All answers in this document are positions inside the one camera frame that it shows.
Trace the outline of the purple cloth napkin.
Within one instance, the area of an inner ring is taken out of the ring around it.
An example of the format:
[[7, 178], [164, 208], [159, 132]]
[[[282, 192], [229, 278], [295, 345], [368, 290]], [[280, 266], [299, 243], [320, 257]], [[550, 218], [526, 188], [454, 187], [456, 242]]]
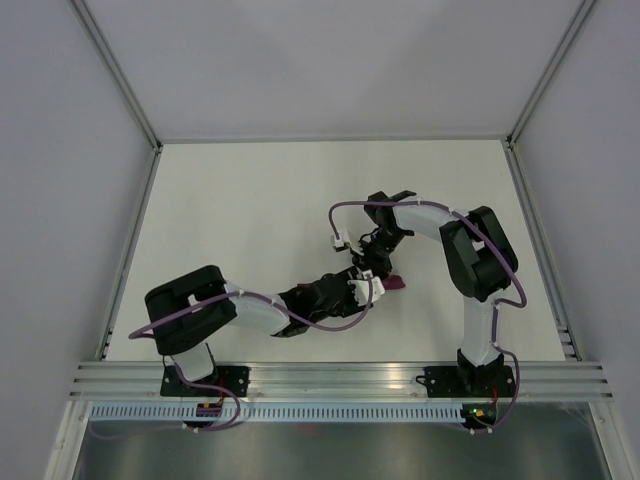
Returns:
[[406, 287], [403, 278], [400, 275], [389, 275], [382, 281], [382, 285], [386, 291], [402, 290]]

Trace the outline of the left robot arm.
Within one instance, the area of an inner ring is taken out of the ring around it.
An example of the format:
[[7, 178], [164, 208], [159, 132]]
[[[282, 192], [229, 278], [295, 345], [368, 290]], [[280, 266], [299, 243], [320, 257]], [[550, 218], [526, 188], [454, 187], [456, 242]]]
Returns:
[[338, 333], [360, 323], [385, 293], [380, 279], [356, 267], [329, 273], [281, 293], [266, 295], [227, 281], [213, 265], [152, 289], [144, 302], [149, 324], [129, 335], [152, 339], [195, 395], [218, 384], [209, 338], [227, 326], [288, 339], [310, 330]]

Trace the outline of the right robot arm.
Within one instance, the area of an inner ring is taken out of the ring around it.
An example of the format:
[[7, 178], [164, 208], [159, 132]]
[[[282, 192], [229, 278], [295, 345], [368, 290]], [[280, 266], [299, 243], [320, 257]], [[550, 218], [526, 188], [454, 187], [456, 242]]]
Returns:
[[410, 191], [368, 197], [364, 211], [376, 228], [359, 241], [353, 260], [379, 277], [386, 289], [401, 286], [391, 254], [402, 240], [420, 234], [441, 244], [447, 271], [462, 295], [464, 334], [457, 351], [459, 388], [478, 395], [504, 381], [504, 354], [495, 346], [494, 311], [498, 294], [508, 289], [518, 259], [494, 211], [481, 206], [468, 212], [426, 201]]

